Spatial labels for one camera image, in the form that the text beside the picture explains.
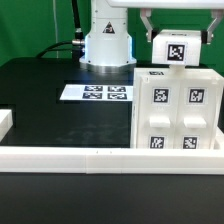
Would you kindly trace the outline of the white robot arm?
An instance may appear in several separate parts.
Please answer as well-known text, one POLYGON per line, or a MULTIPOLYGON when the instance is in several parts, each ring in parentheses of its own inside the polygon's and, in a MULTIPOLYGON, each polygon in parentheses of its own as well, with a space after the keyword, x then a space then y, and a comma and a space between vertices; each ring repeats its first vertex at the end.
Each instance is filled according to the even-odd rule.
POLYGON ((154 64, 197 66, 201 45, 210 43, 212 33, 224 18, 224 0, 91 0, 91 30, 84 39, 80 65, 102 73, 128 71, 136 66, 132 37, 127 31, 127 10, 138 8, 153 44, 154 64), (154 9, 209 10, 213 21, 204 31, 162 30, 150 21, 154 9))

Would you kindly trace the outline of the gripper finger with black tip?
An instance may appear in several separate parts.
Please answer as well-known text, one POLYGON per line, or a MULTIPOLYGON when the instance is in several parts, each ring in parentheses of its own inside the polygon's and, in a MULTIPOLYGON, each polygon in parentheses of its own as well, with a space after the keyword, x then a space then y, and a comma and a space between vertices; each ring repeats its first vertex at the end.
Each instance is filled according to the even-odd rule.
POLYGON ((201 42, 203 44, 210 44, 213 39, 213 32, 224 18, 224 9, 213 9, 211 11, 212 21, 206 30, 201 31, 201 42))

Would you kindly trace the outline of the gripper finger with grey tip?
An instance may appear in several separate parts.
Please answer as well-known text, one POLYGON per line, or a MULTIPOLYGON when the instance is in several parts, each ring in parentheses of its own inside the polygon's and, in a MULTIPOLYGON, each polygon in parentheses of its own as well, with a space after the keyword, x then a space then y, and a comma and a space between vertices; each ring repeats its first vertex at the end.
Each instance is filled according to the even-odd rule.
POLYGON ((153 39, 158 34, 158 30, 153 26, 153 23, 151 21, 151 15, 152 15, 151 9, 143 8, 140 10, 140 18, 147 30, 146 38, 148 42, 152 42, 153 39))

